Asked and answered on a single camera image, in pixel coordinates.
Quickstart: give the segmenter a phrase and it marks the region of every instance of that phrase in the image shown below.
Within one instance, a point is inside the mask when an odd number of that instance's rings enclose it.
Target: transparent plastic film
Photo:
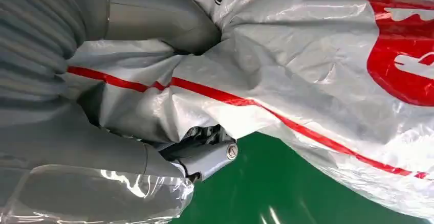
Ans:
[[[10,182],[15,189],[0,207],[1,223],[7,224],[167,223],[193,195],[185,178],[103,169],[47,165],[31,171],[4,168],[0,174],[17,180]]]

